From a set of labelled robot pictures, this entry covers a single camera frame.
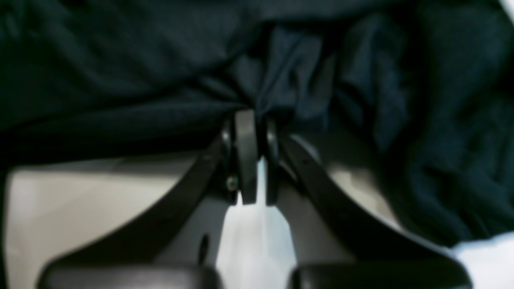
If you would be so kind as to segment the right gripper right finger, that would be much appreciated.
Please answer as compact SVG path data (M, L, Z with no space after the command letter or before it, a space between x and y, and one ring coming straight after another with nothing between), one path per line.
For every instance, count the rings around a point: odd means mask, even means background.
M290 225L297 265L289 289L471 289L442 249L366 212L275 121L263 126L267 205Z

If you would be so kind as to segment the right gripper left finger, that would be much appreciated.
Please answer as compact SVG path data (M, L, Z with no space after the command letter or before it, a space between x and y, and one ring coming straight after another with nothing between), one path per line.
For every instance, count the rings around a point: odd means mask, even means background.
M38 289L222 289L215 269L230 206L257 200L253 110L239 110L182 178L149 209L50 262Z

